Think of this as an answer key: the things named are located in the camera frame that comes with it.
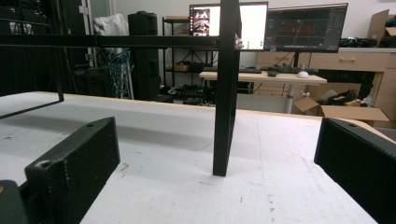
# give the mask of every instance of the electronic device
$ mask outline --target electronic device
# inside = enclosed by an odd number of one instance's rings
[[[205,67],[204,72],[218,72],[218,68],[214,67]],[[239,68],[239,73],[251,73],[251,74],[261,74],[262,70],[255,67],[247,67],[247,68]]]
[[[268,2],[240,3],[241,50],[263,50]],[[190,5],[190,35],[219,35],[220,4]]]
[[[268,9],[264,50],[295,52],[338,52],[347,3],[309,7]]]
[[[297,74],[297,77],[301,77],[301,78],[308,78],[309,74],[305,71],[301,71]]]
[[[157,35],[157,15],[138,11],[128,15],[129,35]]]
[[[268,75],[268,77],[276,77],[277,70],[273,69],[273,68],[270,68],[270,69],[267,70],[267,75]]]
[[[287,73],[287,74],[298,74],[301,72],[300,67],[293,67],[288,64],[283,63],[282,65],[273,65],[273,66],[262,66],[260,67],[262,71],[276,71],[277,73]],[[319,70],[317,68],[305,68],[305,72],[309,75],[317,75]]]

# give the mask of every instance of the white wall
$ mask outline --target white wall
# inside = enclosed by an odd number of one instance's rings
[[[197,3],[219,3],[220,0],[114,0],[116,2],[116,11],[121,13],[125,18],[129,14],[136,13],[139,10],[153,12],[157,14],[159,35],[162,34],[162,17],[166,16],[188,16],[189,5]],[[255,0],[241,0],[240,2],[250,2]],[[348,3],[346,14],[346,22],[342,37],[359,37],[365,38],[368,34],[370,20],[376,12],[390,9],[390,14],[396,14],[395,0],[268,0],[269,8],[271,7],[297,7],[297,6],[313,6],[336,3]],[[241,65],[255,65],[256,53],[242,53]],[[160,71],[162,71],[162,61],[160,63]],[[186,75],[187,79],[182,80],[178,84],[191,84],[190,75]]]

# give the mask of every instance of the screw hole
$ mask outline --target screw hole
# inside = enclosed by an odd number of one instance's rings
[[[37,163],[36,166],[40,166],[42,168],[47,168],[50,166],[50,161],[40,161]]]

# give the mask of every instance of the cardboard box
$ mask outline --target cardboard box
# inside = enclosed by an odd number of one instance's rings
[[[380,48],[396,48],[396,27],[385,28],[385,36],[379,43]]]
[[[317,99],[329,90],[341,93],[348,90],[359,91],[361,84],[326,83],[318,87],[309,87],[310,97],[294,102],[294,105],[306,115],[324,116],[338,119],[356,119],[373,126],[375,121],[389,121],[380,108],[342,105],[320,105]]]
[[[190,71],[190,62],[180,62],[176,63],[174,67],[175,72],[189,72]]]
[[[324,117],[336,119],[356,119],[373,126],[375,121],[389,121],[380,108],[341,105],[321,105]]]
[[[375,13],[372,16],[368,38],[376,39],[376,46],[379,46],[382,37],[395,36],[396,27],[385,27],[387,19],[393,18],[395,15],[389,15],[389,9]]]
[[[317,103],[320,98],[325,95],[328,91],[332,90],[337,93],[355,90],[356,94],[359,94],[359,89],[361,88],[361,84],[356,83],[323,83],[319,86],[309,86],[306,90],[309,92],[310,96],[305,97],[301,100],[295,101],[294,105],[300,110],[302,113],[306,115],[319,116],[319,104]]]

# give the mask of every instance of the white table surface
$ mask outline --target white table surface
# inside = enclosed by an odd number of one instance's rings
[[[199,77],[206,80],[216,80],[218,73],[216,72],[202,72]],[[321,83],[326,83],[327,80],[322,77],[310,75],[308,78],[297,77],[296,74],[278,73],[276,77],[268,77],[267,72],[262,71],[261,74],[239,73],[238,81],[246,82],[268,82],[268,83],[287,83],[295,85],[312,85],[317,86]]]
[[[49,101],[0,98],[0,113]],[[120,165],[82,223],[375,223],[314,164],[319,119],[236,111],[226,177],[212,175],[215,110],[66,95],[65,102],[0,119],[0,179],[76,129],[114,116]]]

